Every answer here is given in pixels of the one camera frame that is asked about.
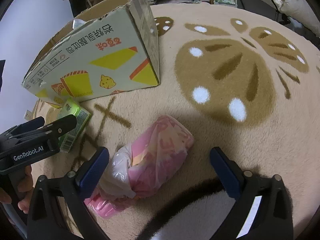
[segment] human hand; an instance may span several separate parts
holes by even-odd
[[[31,175],[31,165],[25,167],[25,178],[19,182],[18,184],[18,191],[19,192],[27,192],[25,198],[18,203],[18,207],[22,210],[25,214],[28,214],[31,196],[33,192],[33,179]],[[11,204],[10,196],[0,188],[0,202],[4,204]]]

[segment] white wall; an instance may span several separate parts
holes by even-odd
[[[21,86],[42,47],[73,19],[69,1],[14,0],[0,21],[0,59],[5,59],[0,93],[0,133],[25,122],[36,96]]]

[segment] open cardboard box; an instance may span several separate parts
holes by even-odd
[[[63,27],[40,51],[22,85],[60,108],[159,84],[158,31],[148,0],[104,0],[83,11],[86,23]]]

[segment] power outlet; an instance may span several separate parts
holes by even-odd
[[[26,113],[24,114],[24,119],[26,119],[27,121],[31,121],[32,120],[32,112],[27,110]]]

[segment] pink plastic bag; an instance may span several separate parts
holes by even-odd
[[[115,153],[86,205],[109,218],[136,199],[154,195],[182,166],[193,142],[192,134],[177,120],[160,116],[132,144]]]

